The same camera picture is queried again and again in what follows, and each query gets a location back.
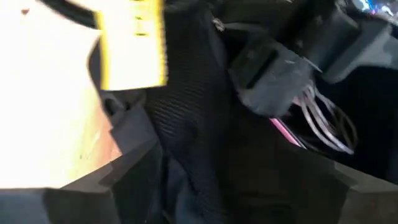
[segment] black mesh fabric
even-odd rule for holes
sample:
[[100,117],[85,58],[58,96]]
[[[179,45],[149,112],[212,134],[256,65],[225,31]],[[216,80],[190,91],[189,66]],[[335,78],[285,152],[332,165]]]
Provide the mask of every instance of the black mesh fabric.
[[146,110],[166,153],[187,172],[206,222],[225,223],[214,158],[227,128],[232,90],[215,56],[222,45],[214,45],[206,5],[190,10],[166,15],[169,81],[147,90]]

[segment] yellow label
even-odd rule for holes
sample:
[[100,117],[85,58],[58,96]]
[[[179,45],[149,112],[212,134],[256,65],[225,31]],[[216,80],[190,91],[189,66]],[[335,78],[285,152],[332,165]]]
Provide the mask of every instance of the yellow label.
[[104,90],[164,85],[167,68],[162,0],[105,1],[96,13]]

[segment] yellow tag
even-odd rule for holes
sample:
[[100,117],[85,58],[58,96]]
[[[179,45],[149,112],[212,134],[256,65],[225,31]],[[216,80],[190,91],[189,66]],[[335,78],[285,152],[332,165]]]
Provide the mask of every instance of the yellow tag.
[[163,0],[104,1],[96,13],[104,90],[164,85],[167,81]]

